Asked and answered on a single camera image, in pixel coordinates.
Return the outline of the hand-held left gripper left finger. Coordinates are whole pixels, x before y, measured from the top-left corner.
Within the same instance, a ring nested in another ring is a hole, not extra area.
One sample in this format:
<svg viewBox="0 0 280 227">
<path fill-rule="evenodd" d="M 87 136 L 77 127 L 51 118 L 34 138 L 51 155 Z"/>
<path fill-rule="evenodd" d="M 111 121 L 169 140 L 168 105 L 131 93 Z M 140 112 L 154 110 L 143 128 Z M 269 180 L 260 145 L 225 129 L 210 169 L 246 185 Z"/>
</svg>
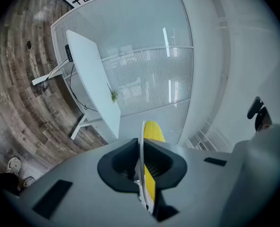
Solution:
<svg viewBox="0 0 280 227">
<path fill-rule="evenodd" d="M 111 189 L 99 176 L 99 160 L 128 140 L 117 141 L 75 155 L 65 160 L 18 197 L 11 204 L 23 219 L 35 227 L 150 227 L 154 218 L 139 201 L 136 193 L 122 193 Z M 35 206 L 52 196 L 47 192 L 60 180 L 70 183 L 60 203 L 49 218 L 35 212 Z"/>
</svg>

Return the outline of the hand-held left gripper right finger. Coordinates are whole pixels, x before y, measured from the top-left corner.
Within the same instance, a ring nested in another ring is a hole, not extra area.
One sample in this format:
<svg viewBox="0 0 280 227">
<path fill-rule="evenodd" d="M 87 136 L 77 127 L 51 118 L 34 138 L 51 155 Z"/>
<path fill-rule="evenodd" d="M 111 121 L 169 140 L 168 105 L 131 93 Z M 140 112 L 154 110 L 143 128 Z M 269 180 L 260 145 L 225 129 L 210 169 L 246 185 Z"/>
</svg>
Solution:
<svg viewBox="0 0 280 227">
<path fill-rule="evenodd" d="M 183 148 L 156 140 L 144 140 L 164 153 L 183 159 L 187 171 L 175 187 L 160 191 L 170 217 L 147 217 L 146 227 L 237 227 L 236 185 L 243 165 L 243 143 L 232 153 Z"/>
</svg>

